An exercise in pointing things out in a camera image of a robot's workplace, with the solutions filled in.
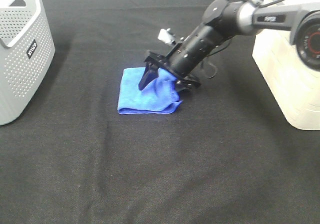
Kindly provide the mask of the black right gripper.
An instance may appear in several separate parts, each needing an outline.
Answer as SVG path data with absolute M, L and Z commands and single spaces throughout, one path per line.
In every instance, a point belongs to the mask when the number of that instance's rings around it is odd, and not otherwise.
M 159 68 L 164 69 L 176 77 L 175 90 L 179 92 L 191 91 L 201 84 L 191 71 L 217 46 L 224 42 L 224 37 L 213 27 L 199 25 L 183 41 L 177 43 L 166 55 L 152 51 L 147 52 L 145 71 L 138 84 L 142 91 L 150 82 L 159 76 Z

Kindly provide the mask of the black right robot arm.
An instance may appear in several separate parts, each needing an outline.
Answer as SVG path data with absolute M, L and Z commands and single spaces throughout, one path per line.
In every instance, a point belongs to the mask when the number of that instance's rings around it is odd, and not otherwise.
M 263 29 L 289 31 L 289 43 L 296 47 L 302 62 L 319 70 L 319 7 L 319 3 L 262 5 L 259 1 L 215 0 L 205 10 L 201 23 L 185 40 L 177 42 L 166 56 L 148 52 L 138 87 L 143 90 L 157 78 L 159 68 L 174 75 L 182 90 L 191 85 L 198 87 L 200 82 L 190 72 L 213 49 L 236 35 L 255 35 Z

